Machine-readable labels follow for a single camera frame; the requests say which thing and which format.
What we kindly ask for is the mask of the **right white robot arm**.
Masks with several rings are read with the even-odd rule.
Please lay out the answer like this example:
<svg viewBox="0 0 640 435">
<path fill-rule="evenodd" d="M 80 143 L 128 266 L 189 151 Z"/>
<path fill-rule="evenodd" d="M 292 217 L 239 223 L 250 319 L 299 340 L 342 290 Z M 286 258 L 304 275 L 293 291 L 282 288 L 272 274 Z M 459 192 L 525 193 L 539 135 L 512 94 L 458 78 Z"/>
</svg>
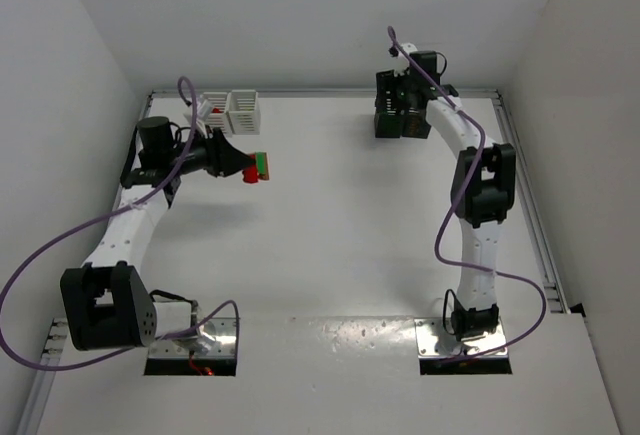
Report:
<svg viewBox="0 0 640 435">
<path fill-rule="evenodd" d="M 497 243 L 515 201 L 516 153 L 461 115 L 458 92 L 440 83 L 447 66 L 442 54 L 411 43 L 389 53 L 396 65 L 376 75 L 374 134 L 425 139 L 437 132 L 455 155 L 445 218 L 460 224 L 461 275 L 457 289 L 447 293 L 453 308 L 445 311 L 443 328 L 457 340 L 481 337 L 499 324 Z"/>
</svg>

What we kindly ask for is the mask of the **red lego brick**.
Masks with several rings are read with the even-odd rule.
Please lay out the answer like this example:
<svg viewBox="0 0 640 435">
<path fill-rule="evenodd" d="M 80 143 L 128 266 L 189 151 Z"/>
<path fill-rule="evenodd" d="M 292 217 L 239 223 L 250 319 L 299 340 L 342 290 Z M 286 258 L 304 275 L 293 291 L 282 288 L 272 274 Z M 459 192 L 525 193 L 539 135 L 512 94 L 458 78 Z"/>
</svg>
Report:
<svg viewBox="0 0 640 435">
<path fill-rule="evenodd" d="M 246 184 L 256 184 L 260 181 L 260 174 L 256 166 L 251 166 L 242 171 L 243 182 Z"/>
</svg>

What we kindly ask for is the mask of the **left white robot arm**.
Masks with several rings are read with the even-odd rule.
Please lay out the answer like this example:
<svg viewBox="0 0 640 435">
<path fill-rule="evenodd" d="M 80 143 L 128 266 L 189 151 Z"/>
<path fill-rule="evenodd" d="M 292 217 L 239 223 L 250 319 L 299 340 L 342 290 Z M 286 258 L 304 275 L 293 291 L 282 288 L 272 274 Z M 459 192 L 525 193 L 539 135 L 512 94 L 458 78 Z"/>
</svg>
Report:
<svg viewBox="0 0 640 435">
<path fill-rule="evenodd" d="M 228 177 L 253 170 L 256 159 L 233 147 L 219 129 L 179 141 L 166 117 L 140 121 L 132 141 L 138 166 L 122 178 L 118 215 L 79 268 L 66 270 L 60 288 L 76 349 L 148 347 L 160 336 L 191 336 L 195 303 L 153 300 L 141 266 L 153 233 L 172 207 L 183 176 L 205 171 Z"/>
</svg>

